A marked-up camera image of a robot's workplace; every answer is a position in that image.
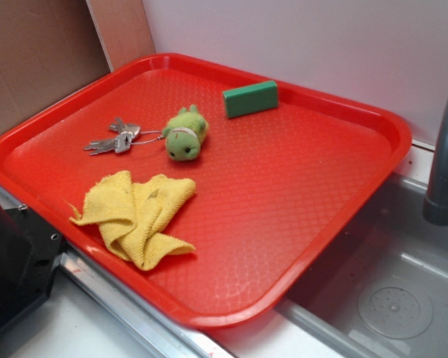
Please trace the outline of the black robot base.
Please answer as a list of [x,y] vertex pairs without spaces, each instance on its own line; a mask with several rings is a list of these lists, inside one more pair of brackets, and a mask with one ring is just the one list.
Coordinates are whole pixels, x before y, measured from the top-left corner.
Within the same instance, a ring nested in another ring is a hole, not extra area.
[[31,208],[0,205],[0,335],[48,300],[63,245]]

